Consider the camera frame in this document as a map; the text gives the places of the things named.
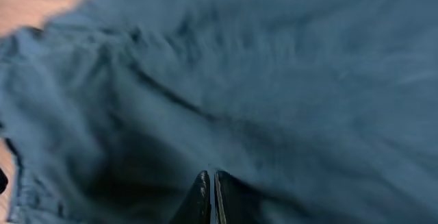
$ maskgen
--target blue fabric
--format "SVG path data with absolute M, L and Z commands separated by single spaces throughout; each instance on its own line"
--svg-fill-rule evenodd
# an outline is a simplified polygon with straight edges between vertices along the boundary
M 23 28 L 0 42 L 12 209 L 166 223 L 209 169 L 254 222 L 437 223 L 437 2 L 85 0 Z

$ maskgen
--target blue cloth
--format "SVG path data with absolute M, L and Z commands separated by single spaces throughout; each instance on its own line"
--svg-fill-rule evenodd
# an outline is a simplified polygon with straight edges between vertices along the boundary
M 438 223 L 437 2 L 85 0 L 14 32 L 11 221 L 166 223 L 208 169 L 253 222 Z

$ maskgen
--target denim fabric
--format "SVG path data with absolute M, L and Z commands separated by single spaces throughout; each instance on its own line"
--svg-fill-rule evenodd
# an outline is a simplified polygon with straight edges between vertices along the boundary
M 18 223 L 438 222 L 438 0 L 85 0 L 0 41 Z

